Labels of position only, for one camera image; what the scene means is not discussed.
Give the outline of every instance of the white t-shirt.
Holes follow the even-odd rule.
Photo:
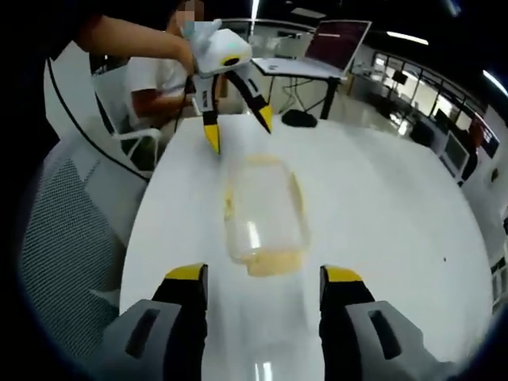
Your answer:
[[[133,108],[131,93],[139,90],[156,89],[168,97],[182,95],[185,90],[187,72],[176,60],[133,57],[127,63],[125,79],[125,104],[129,111],[129,122],[134,129],[150,127],[147,118],[138,118]]]

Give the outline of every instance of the round table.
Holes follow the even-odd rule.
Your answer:
[[[483,239],[430,150],[332,121],[295,129],[275,116],[272,135],[252,115],[219,123],[220,156],[199,117],[166,148],[130,237],[121,313],[150,299],[171,269],[205,262],[203,380],[323,379],[319,267],[332,264],[359,273],[376,300],[409,318],[438,360],[460,360],[482,340],[492,298]],[[253,153],[277,155],[298,178],[311,242],[297,274],[256,279],[229,259],[225,182],[231,164]]]

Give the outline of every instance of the ceiling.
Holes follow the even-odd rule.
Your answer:
[[[251,17],[252,0],[204,0],[213,17]],[[258,18],[315,26],[294,15],[301,7],[326,18],[372,21],[365,43],[429,67],[461,85],[508,121],[508,98],[483,76],[508,88],[508,43],[502,2],[495,0],[260,0]],[[428,46],[389,37],[393,31],[424,38]]]

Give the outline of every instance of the black desk leg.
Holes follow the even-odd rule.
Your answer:
[[[271,82],[270,82],[270,91],[268,92],[268,104],[270,104],[270,99],[271,99],[271,89],[273,89],[273,81],[274,81],[275,77],[271,77]]]
[[[326,89],[325,95],[325,103],[323,103],[323,110],[321,110],[321,119],[328,119],[328,115],[330,114],[330,109],[332,108],[333,97],[335,96],[335,91],[337,91],[337,87],[339,86],[339,81],[330,79],[328,81],[328,89]]]

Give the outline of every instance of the plastic container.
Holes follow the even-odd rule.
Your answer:
[[[302,193],[280,159],[249,156],[234,168],[225,227],[231,258],[250,275],[280,275],[302,266],[309,246]]]

